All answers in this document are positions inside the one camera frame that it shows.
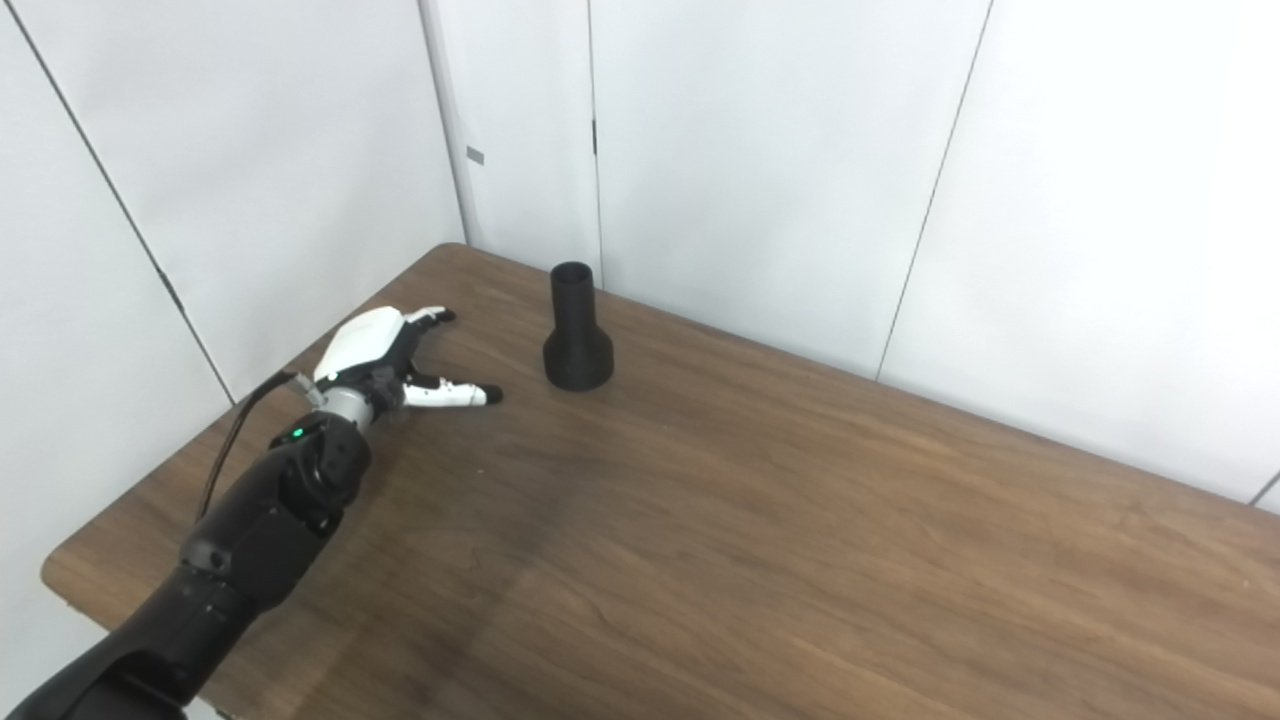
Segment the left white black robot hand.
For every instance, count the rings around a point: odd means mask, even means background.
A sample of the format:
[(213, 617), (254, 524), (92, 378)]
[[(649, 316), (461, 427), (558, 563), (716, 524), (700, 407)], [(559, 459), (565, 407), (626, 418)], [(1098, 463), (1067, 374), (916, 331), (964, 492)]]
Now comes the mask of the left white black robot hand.
[(403, 313), (375, 307), (343, 323), (316, 365), (312, 380), (323, 395), (351, 389), (374, 406), (376, 415), (401, 407), (483, 407), (500, 404), (498, 386), (454, 383), (419, 370), (415, 357), (426, 333), (451, 323), (448, 307), (428, 306)]

